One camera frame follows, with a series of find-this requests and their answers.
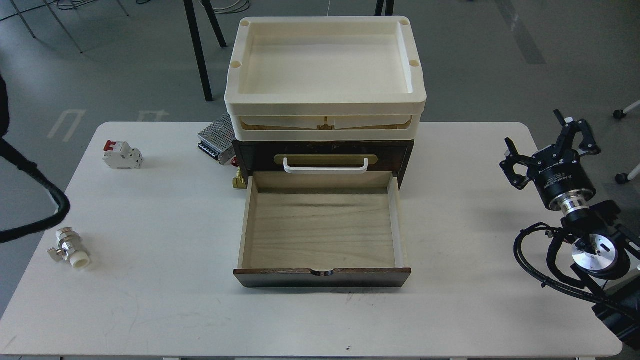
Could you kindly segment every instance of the white drawer handle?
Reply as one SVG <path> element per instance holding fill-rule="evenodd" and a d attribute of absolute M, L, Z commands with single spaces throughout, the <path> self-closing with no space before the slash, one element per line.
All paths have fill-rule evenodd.
<path fill-rule="evenodd" d="M 288 159 L 282 160 L 284 170 L 290 174 L 345 174 L 345 175 L 358 175 L 367 172 L 369 167 L 369 159 L 364 158 L 364 165 L 362 167 L 290 167 Z"/>

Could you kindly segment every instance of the white plastic tray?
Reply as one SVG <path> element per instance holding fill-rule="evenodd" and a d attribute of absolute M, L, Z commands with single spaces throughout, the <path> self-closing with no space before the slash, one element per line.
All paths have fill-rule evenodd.
<path fill-rule="evenodd" d="M 426 91 L 405 17 L 249 17 L 231 58 L 236 136 L 410 140 Z"/>

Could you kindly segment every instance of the gray floor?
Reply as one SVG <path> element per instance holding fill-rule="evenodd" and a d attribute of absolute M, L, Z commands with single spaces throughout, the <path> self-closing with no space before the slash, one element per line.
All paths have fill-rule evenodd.
<path fill-rule="evenodd" d="M 56 10 L 84 54 L 46 8 L 25 14 L 37 39 L 19 17 L 0 22 L 0 71 L 12 116 L 6 139 L 62 188 L 104 122 L 212 121 L 225 112 L 232 48 L 217 46 L 204 9 L 196 5 L 216 98 L 209 103 L 182 1 L 122 2 L 130 17 L 104 0 L 78 11 Z M 214 1 L 214 6 L 232 2 Z M 253 0 L 247 12 L 218 18 L 232 44 L 245 16 L 372 15 L 375 2 Z M 23 10 L 42 4 L 17 3 Z M 13 13 L 9 1 L 0 1 L 0 18 Z M 594 202 L 615 200 L 622 221 L 640 232 L 640 181 L 624 186 L 613 181 L 640 162 L 640 109 L 623 121 L 611 117 L 613 110 L 640 99 L 640 2 L 398 0 L 395 14 L 410 18 L 420 51 L 428 93 L 423 121 L 522 122 L 542 148 L 559 134 L 553 109 L 587 119 L 602 148 L 600 155 L 583 160 L 598 189 Z M 67 110 L 76 112 L 52 131 Z M 159 119 L 145 111 L 164 115 Z M 83 116 L 72 131 L 78 113 Z M 496 164 L 487 171 L 500 169 Z M 0 174 L 1 229 L 51 213 L 44 192 L 26 176 L 5 161 Z M 0 314 L 41 236 L 0 245 Z M 639 355 L 625 348 L 615 359 Z"/>

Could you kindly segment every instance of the red switch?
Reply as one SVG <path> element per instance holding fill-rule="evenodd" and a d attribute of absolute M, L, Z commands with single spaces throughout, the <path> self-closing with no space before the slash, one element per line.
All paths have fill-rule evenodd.
<path fill-rule="evenodd" d="M 107 140 L 107 143 L 104 144 L 104 151 L 112 151 L 113 150 L 113 146 L 116 144 L 116 142 L 112 142 L 111 140 Z"/>

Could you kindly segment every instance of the wooden drawer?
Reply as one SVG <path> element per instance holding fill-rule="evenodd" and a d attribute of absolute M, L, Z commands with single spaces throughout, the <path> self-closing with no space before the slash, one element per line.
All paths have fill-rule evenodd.
<path fill-rule="evenodd" d="M 400 287 L 405 267 L 392 172 L 254 172 L 234 275 L 246 287 Z"/>
<path fill-rule="evenodd" d="M 375 157 L 375 162 L 369 162 L 368 171 L 391 172 L 397 177 L 398 186 L 402 186 L 404 173 L 413 150 L 413 140 L 350 142 L 240 142 L 234 140 L 234 149 L 245 179 L 252 176 L 254 172 L 284 171 L 282 161 L 278 161 L 278 157 L 281 159 L 286 155 L 310 155 L 306 159 L 322 155 L 357 155 Z M 297 163 L 291 163 L 291 165 L 319 166 L 315 162 L 305 163 L 303 159 L 304 157 L 301 157 Z M 324 166 L 329 167 L 335 165 L 357 166 L 356 163 L 345 164 L 331 161 L 324 163 Z"/>

